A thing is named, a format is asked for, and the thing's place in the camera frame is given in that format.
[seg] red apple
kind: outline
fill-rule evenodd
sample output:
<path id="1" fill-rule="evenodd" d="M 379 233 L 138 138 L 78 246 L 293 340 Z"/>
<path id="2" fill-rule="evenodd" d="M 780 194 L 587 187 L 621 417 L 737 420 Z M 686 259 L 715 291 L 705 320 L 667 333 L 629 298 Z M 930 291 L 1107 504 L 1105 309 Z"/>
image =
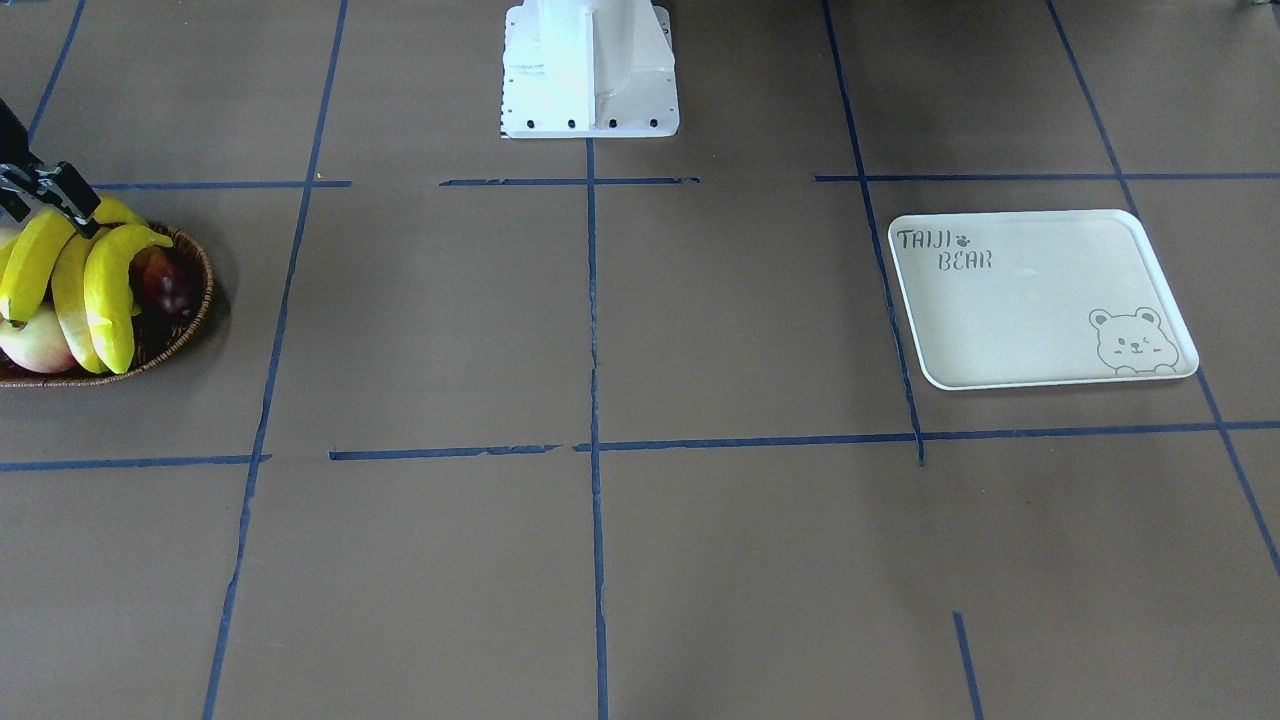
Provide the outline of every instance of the red apple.
<path id="1" fill-rule="evenodd" d="M 22 328 L 0 320 L 0 350 L 33 373 L 64 373 L 77 365 L 51 302 L 41 304 Z"/>

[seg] fruit basket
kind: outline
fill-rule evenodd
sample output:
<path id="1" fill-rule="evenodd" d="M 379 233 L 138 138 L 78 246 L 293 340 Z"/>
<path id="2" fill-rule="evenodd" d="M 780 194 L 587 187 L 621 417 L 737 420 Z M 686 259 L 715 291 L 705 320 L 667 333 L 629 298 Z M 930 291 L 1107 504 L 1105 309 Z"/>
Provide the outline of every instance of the fruit basket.
<path id="1" fill-rule="evenodd" d="M 173 357 L 175 352 L 191 341 L 209 314 L 209 306 L 212 304 L 212 266 L 209 264 L 209 256 L 205 255 L 205 250 L 189 234 L 164 223 L 150 224 L 155 232 L 173 238 L 173 250 L 177 255 L 174 260 L 184 265 L 184 269 L 193 278 L 200 278 L 202 291 L 200 307 L 196 313 L 191 318 L 178 320 L 161 319 L 148 314 L 136 316 L 133 319 L 133 364 L 129 372 L 119 375 L 113 374 L 110 370 L 96 375 L 79 366 L 54 375 L 33 373 L 15 365 L 4 352 L 0 352 L 0 387 L 64 387 L 114 383 L 155 368 L 160 363 Z"/>

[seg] white tray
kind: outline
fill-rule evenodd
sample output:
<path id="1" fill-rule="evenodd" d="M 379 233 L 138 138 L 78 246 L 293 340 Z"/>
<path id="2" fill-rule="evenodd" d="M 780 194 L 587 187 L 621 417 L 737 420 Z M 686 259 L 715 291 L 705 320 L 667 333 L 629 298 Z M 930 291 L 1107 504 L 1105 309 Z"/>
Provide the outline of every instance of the white tray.
<path id="1" fill-rule="evenodd" d="M 1199 366 L 1129 213 L 904 215 L 887 241 L 920 366 L 942 389 L 1174 379 Z"/>

